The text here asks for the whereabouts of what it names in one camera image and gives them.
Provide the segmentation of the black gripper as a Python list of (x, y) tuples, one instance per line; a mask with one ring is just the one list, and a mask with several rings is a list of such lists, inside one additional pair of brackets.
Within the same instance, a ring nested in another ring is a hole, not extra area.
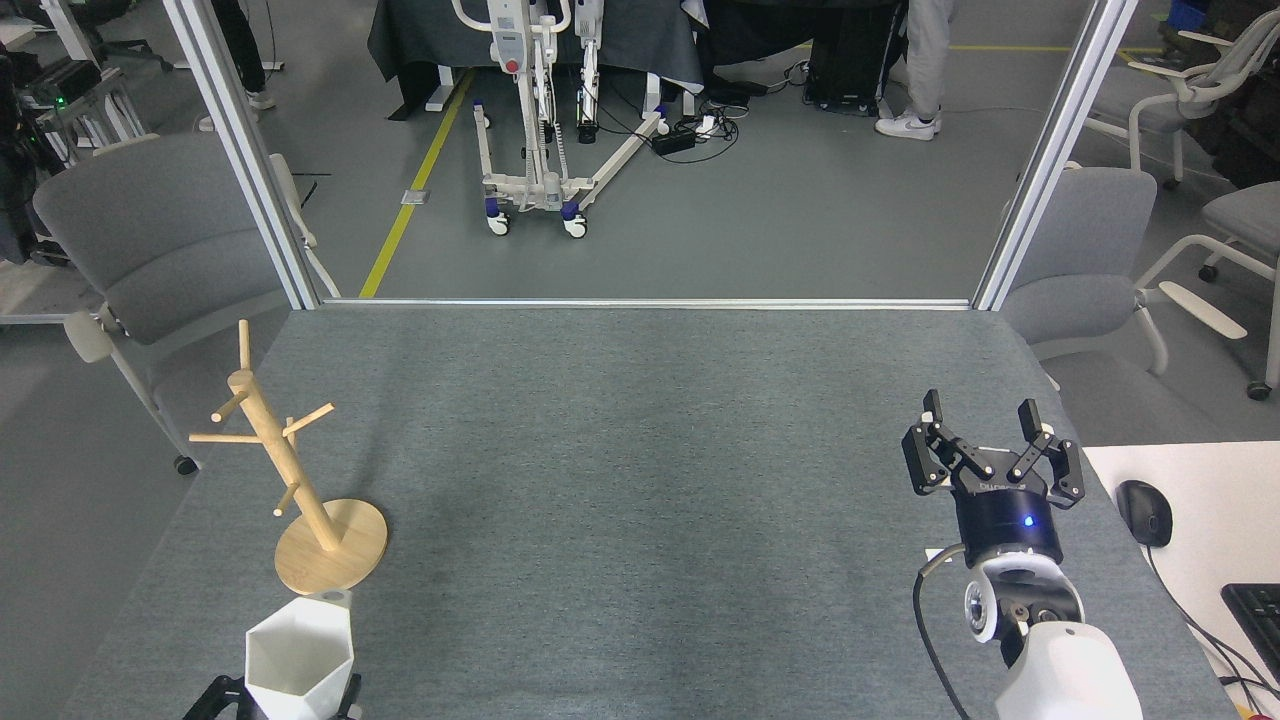
[[(1024, 489), (1007, 487), (980, 492), (980, 483), (991, 479), (991, 460), (943, 423), (937, 389), (925, 393), (920, 420), (910, 425), (902, 438), (916, 495), (931, 495), (945, 482), (956, 488), (957, 527), (970, 569), (1006, 552), (1030, 551), (1061, 562), (1064, 552), (1050, 502), (1070, 509), (1085, 496), (1079, 445), (1057, 437), (1041, 420), (1033, 398), (1019, 405), (1018, 418), (1028, 446), (1005, 478)], [(1041, 459), (1050, 462), (1051, 482), (1034, 473)]]

